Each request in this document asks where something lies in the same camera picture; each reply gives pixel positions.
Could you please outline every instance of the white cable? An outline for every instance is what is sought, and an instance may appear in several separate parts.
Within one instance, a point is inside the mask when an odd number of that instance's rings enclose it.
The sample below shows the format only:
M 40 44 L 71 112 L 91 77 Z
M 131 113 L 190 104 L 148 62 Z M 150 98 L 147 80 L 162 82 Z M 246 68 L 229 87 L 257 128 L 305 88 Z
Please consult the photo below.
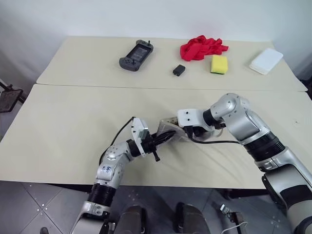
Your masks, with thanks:
M 241 225 L 243 225 L 243 224 L 245 224 L 245 227 L 246 227 L 247 224 L 248 224 L 248 222 L 242 222 L 242 223 L 240 223 L 240 224 L 238 224 L 238 225 L 236 225 L 236 226 L 234 226 L 234 227 L 224 229 L 224 230 L 221 232 L 221 234 L 224 234 L 226 231 L 231 230 L 231 229 L 233 229 L 233 228 L 237 228 L 237 227 L 239 227 L 239 226 L 241 226 Z

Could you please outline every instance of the black cable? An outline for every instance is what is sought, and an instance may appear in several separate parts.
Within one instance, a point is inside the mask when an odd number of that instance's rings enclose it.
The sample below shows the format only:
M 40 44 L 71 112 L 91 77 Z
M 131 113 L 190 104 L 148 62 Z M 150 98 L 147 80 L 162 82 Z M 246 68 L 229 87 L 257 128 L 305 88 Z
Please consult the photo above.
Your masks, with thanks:
M 162 133 L 158 136 L 156 136 L 154 138 L 154 144 L 155 145 L 160 145 L 164 142 L 166 142 L 167 140 L 169 140 L 171 137 L 173 137 L 173 135 L 175 134 L 176 132 L 174 130 L 171 130 L 171 131 L 167 131 L 165 133 Z
M 116 133 L 116 135 L 115 135 L 115 137 L 114 137 L 114 139 L 113 139 L 113 141 L 112 141 L 112 143 L 110 144 L 109 147 L 111 147 L 111 146 L 114 144 L 115 140 L 117 139 L 117 137 L 118 137 L 118 135 L 121 133 L 121 131 L 122 131 L 131 121 L 133 121 L 134 118 L 135 118 L 135 117 L 132 116 L 132 117 L 120 128 L 120 130 Z M 101 157 L 99 158 L 99 162 L 98 162 L 99 165 L 101 164 L 102 158 L 103 158 L 103 156 L 105 155 L 105 153 L 106 153 L 106 151 L 108 150 L 108 148 L 102 153 Z
M 198 144 L 217 144 L 217 143 L 235 143 L 235 144 L 239 144 L 238 141 L 234 141 L 234 140 L 199 141 L 199 140 L 195 140 L 193 138 L 190 138 L 190 140 L 192 142 L 195 142 L 195 143 L 198 143 Z
M 218 143 L 235 143 L 235 144 L 239 144 L 238 141 L 233 141 L 233 140 L 216 140 L 216 141 L 199 141 L 199 140 L 195 140 L 193 138 L 193 127 L 192 126 L 187 126 L 184 127 L 185 132 L 187 133 L 187 136 L 189 137 L 189 139 L 192 142 L 198 143 L 198 144 L 218 144 Z

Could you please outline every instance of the yellow sponge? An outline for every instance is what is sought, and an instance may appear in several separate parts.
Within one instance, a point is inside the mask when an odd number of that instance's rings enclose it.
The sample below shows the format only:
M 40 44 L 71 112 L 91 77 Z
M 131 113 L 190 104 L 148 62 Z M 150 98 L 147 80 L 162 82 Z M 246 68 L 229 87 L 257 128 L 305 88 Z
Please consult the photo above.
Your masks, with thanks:
M 225 56 L 213 55 L 211 73 L 225 74 L 228 71 L 228 59 Z

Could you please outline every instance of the gray floor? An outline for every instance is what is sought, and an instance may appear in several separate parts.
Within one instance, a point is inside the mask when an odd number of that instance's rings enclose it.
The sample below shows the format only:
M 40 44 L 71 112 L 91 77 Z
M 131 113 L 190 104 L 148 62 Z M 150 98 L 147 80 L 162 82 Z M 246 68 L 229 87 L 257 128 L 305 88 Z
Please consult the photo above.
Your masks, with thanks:
M 86 193 L 46 184 L 0 181 L 0 233 L 38 234 L 41 227 L 47 227 L 50 234 L 68 234 L 86 198 Z M 121 186 L 112 204 L 111 217 L 117 221 L 122 211 L 138 204 L 148 212 L 152 234 L 173 233 L 171 220 L 179 201 L 202 210 L 212 234 L 234 226 L 214 209 L 222 203 L 242 212 L 248 221 L 248 234 L 290 233 L 286 218 L 269 197 L 228 201 L 214 189 Z

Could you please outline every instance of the game controller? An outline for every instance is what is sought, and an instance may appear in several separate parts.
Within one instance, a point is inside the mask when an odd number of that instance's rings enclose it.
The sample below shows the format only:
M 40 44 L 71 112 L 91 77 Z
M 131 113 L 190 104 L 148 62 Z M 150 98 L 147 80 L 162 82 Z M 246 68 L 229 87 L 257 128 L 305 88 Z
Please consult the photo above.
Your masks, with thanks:
M 119 64 L 123 69 L 129 71 L 137 71 L 149 54 L 153 51 L 153 45 L 150 41 L 137 40 L 136 46 L 130 53 L 123 58 L 119 59 Z

